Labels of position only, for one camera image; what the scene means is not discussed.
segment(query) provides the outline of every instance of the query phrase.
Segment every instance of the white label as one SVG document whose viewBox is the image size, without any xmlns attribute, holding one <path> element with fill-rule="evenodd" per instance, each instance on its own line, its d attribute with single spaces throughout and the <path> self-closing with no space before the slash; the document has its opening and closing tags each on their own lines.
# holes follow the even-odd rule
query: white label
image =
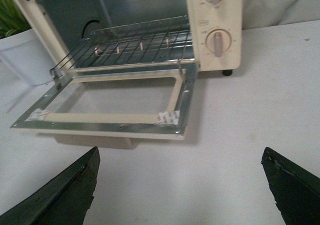
<svg viewBox="0 0 320 225">
<path fill-rule="evenodd" d="M 49 110 L 37 108 L 30 114 L 26 121 L 43 121 L 48 113 Z"/>
<path fill-rule="evenodd" d="M 160 125 L 166 125 L 166 124 L 172 124 L 172 125 L 178 125 L 180 117 L 180 111 L 174 111 L 174 112 L 160 112 L 158 114 L 158 121 L 157 124 Z"/>
</svg>

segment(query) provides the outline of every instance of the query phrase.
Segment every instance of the control panel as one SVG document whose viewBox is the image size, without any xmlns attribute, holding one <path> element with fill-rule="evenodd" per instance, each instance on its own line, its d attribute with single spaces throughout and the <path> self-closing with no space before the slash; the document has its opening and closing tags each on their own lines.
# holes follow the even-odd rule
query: control panel
<svg viewBox="0 0 320 225">
<path fill-rule="evenodd" d="M 200 71 L 240 65 L 242 0 L 187 0 L 193 50 Z"/>
</svg>

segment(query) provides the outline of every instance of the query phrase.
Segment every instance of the wire rack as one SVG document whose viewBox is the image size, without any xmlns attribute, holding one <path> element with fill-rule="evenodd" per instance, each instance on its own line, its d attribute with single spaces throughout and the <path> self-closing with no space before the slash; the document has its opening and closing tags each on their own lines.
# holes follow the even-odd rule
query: wire rack
<svg viewBox="0 0 320 225">
<path fill-rule="evenodd" d="M 57 64 L 59 69 L 193 59 L 187 16 L 94 30 Z"/>
</svg>

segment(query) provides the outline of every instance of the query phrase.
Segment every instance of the open oven door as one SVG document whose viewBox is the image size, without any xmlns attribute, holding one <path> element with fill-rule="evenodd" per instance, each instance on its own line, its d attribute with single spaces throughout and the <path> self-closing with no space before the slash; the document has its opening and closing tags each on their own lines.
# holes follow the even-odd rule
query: open oven door
<svg viewBox="0 0 320 225">
<path fill-rule="evenodd" d="M 182 140 L 196 63 L 69 69 L 11 128 L 39 133 Z"/>
</svg>

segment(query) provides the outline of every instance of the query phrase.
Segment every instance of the toaster oven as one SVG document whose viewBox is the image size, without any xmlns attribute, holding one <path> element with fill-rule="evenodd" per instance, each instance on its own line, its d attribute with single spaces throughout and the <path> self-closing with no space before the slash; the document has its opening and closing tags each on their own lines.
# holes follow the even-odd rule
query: toaster oven
<svg viewBox="0 0 320 225">
<path fill-rule="evenodd" d="M 56 63 L 14 129 L 180 140 L 198 72 L 240 65 L 242 0 L 14 1 Z"/>
</svg>

